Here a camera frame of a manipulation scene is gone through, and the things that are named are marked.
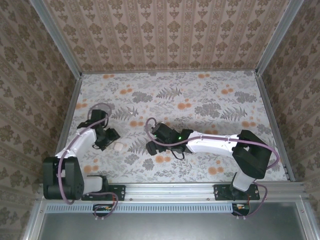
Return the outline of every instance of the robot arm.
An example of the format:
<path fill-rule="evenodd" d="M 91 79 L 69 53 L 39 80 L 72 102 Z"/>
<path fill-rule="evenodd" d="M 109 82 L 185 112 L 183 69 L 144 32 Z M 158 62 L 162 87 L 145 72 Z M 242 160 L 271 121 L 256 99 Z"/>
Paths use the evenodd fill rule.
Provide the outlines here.
<path fill-rule="evenodd" d="M 43 161 L 43 195 L 46 199 L 62 199 L 58 184 L 58 163 L 65 152 L 61 178 L 67 199 L 78 200 L 87 193 L 101 191 L 104 185 L 108 184 L 104 182 L 103 176 L 87 176 L 79 165 L 79 161 L 93 146 L 103 151 L 120 138 L 115 129 L 105 130 L 104 122 L 88 128 L 91 124 L 105 119 L 106 115 L 102 110 L 92 110 L 91 118 L 79 124 L 75 136 L 66 147 L 54 157 L 47 157 Z"/>
<path fill-rule="evenodd" d="M 256 179 L 263 179 L 272 153 L 262 146 L 253 144 L 204 138 L 220 137 L 226 139 L 239 139 L 265 145 L 261 139 L 249 130 L 242 130 L 240 134 L 234 135 L 211 135 L 190 129 L 183 129 L 179 133 L 160 122 L 156 124 L 151 133 L 157 138 L 157 142 L 164 144 L 174 144 L 194 137 L 200 137 L 175 146 L 161 146 L 150 141 L 146 144 L 146 148 L 151 155 L 157 154 L 157 150 L 159 153 L 170 150 L 182 155 L 184 155 L 184 153 L 205 152 L 234 158 L 240 169 L 233 177 L 230 186 L 232 192 L 234 189 L 246 192 L 253 181 Z"/>

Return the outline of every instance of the patterned table surface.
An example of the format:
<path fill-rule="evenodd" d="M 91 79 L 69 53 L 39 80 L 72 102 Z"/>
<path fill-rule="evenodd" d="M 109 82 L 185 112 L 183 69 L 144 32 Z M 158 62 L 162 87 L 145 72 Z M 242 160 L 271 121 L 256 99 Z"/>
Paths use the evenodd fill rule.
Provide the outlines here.
<path fill-rule="evenodd" d="M 186 154 L 177 160 L 170 152 L 148 154 L 144 125 L 149 117 L 178 132 L 232 135 L 248 129 L 276 147 L 253 71 L 158 72 L 83 75 L 69 140 L 96 103 L 112 106 L 109 127 L 115 128 L 122 151 L 91 148 L 80 161 L 89 174 L 106 175 L 112 183 L 231 181 L 236 161 L 211 153 Z M 267 171 L 266 181 L 286 180 L 281 163 Z"/>

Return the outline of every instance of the patterned wall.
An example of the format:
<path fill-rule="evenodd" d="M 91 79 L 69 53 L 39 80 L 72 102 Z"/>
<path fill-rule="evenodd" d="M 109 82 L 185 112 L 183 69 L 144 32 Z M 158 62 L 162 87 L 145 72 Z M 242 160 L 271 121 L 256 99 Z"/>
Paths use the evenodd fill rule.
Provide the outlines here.
<path fill-rule="evenodd" d="M 84 72 L 254 69 L 288 0 L 45 0 Z"/>
<path fill-rule="evenodd" d="M 320 1 L 305 0 L 263 73 L 291 166 L 320 220 Z"/>
<path fill-rule="evenodd" d="M 74 83 L 31 4 L 1 0 L 0 239 L 19 239 L 28 222 Z"/>

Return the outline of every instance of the black mounting bracket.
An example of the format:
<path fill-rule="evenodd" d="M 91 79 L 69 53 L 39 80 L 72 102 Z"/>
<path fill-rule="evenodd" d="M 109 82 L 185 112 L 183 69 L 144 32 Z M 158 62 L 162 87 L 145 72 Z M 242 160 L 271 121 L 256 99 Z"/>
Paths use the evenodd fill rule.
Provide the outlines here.
<path fill-rule="evenodd" d="M 250 200 L 260 200 L 258 186 L 251 184 L 246 192 L 230 189 L 231 184 L 215 184 L 213 185 L 214 199 L 216 201 L 247 201 L 248 195 Z"/>
<path fill-rule="evenodd" d="M 126 196 L 126 185 L 109 185 L 107 177 L 99 175 L 102 178 L 102 189 L 97 191 L 97 193 L 111 192 L 118 196 L 119 201 L 124 201 Z M 108 195 L 91 195 L 86 194 L 81 198 L 82 201 L 112 201 L 113 196 Z"/>

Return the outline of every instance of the small white cube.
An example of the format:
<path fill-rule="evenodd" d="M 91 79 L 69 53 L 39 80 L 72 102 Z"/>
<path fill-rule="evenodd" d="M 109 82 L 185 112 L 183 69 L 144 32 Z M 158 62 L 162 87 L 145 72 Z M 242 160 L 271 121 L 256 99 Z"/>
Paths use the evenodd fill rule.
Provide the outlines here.
<path fill-rule="evenodd" d="M 124 145 L 121 142 L 116 142 L 113 149 L 118 152 L 121 152 L 123 147 L 124 147 Z"/>

